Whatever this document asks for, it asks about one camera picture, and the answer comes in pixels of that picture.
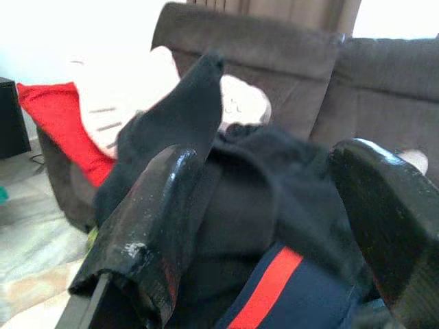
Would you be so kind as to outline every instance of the floor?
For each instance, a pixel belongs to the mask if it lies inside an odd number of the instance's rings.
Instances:
[[[40,153],[33,141],[31,152],[0,160],[0,186],[8,194],[0,205],[0,326],[4,328],[23,328],[23,322],[5,323],[45,300],[64,294],[64,303],[65,289],[86,253],[87,236],[70,226],[59,209]],[[53,328],[59,314],[52,313],[47,321],[32,322],[32,327]]]

